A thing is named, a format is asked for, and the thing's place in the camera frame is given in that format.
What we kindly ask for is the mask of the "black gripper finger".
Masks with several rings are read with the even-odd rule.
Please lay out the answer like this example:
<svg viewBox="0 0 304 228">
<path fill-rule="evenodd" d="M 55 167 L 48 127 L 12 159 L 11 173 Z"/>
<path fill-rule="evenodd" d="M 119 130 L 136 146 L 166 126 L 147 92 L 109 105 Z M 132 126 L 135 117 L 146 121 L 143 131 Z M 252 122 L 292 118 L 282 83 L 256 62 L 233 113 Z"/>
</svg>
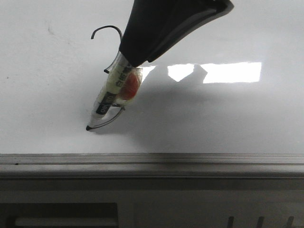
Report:
<svg viewBox="0 0 304 228">
<path fill-rule="evenodd" d="M 146 61 L 153 62 L 201 26 L 223 17 L 234 8 L 230 0 L 175 0 L 156 14 L 148 26 L 152 47 Z"/>
<path fill-rule="evenodd" d="M 119 50 L 133 66 L 152 62 L 219 10 L 217 0 L 136 0 Z"/>
</svg>

